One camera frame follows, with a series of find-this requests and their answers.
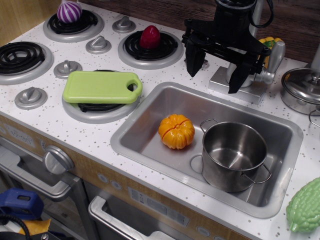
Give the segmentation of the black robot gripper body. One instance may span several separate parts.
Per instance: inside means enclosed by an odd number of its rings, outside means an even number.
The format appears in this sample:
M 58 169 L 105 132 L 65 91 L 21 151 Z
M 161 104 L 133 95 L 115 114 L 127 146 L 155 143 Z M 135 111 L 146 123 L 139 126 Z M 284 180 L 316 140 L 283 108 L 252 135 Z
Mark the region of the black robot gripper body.
M 194 43 L 205 54 L 227 62 L 252 65 L 250 74 L 259 74 L 264 60 L 271 50 L 259 42 L 251 33 L 250 26 L 257 27 L 253 20 L 255 0 L 217 0 L 212 21 L 185 19 L 184 46 Z

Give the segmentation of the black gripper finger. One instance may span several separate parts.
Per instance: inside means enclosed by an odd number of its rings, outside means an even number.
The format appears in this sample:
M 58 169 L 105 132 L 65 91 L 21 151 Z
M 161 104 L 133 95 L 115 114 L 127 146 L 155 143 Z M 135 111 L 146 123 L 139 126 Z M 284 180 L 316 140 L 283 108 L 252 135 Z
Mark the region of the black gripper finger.
M 247 77 L 251 72 L 252 65 L 248 63 L 234 64 L 231 63 L 230 66 L 234 67 L 234 70 L 229 79 L 229 94 L 235 94 L 241 88 L 243 83 L 246 81 Z
M 185 59 L 187 72 L 194 77 L 203 66 L 205 52 L 194 43 L 188 42 L 185 45 Z

